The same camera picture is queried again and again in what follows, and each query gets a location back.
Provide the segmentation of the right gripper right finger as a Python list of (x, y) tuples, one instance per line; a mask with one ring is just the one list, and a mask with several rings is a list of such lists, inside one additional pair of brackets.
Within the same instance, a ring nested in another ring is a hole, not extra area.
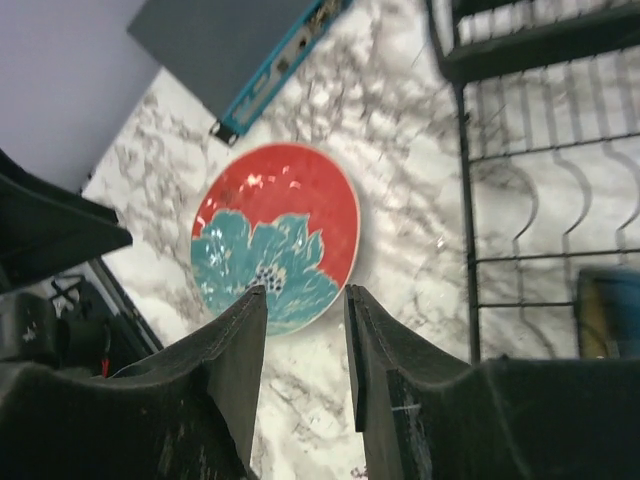
[(345, 289), (355, 427), (372, 479), (635, 479), (639, 364), (468, 364)]

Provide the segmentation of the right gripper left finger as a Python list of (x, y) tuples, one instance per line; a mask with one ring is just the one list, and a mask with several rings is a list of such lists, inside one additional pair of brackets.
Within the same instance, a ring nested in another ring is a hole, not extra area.
[(108, 377), (1, 367), (5, 479), (250, 479), (266, 292)]

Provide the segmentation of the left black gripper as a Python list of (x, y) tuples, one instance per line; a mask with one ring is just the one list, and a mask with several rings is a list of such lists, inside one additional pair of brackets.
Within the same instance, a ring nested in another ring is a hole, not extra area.
[(115, 211), (1, 156), (1, 359), (108, 377), (161, 350), (102, 258), (133, 239)]

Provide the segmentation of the red plate teal flower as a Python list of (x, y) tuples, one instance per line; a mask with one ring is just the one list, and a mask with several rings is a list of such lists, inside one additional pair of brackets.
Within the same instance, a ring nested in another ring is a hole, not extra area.
[(358, 197), (337, 162), (299, 143), (267, 144), (233, 160), (205, 194), (191, 233), (194, 282), (214, 315), (263, 287), (268, 335), (288, 335), (342, 292), (360, 230)]

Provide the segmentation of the black wire dish rack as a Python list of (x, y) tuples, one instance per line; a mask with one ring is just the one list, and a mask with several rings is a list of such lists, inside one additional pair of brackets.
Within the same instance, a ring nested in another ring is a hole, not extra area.
[(580, 270), (639, 272), (639, 5), (426, 12), (457, 113), (471, 359), (580, 357)]

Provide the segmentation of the dark bowl beige inside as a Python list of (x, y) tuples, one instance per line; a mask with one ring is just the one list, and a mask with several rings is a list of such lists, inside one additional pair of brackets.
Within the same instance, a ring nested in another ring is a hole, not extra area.
[(582, 358), (639, 357), (639, 272), (585, 267), (576, 280), (574, 318)]

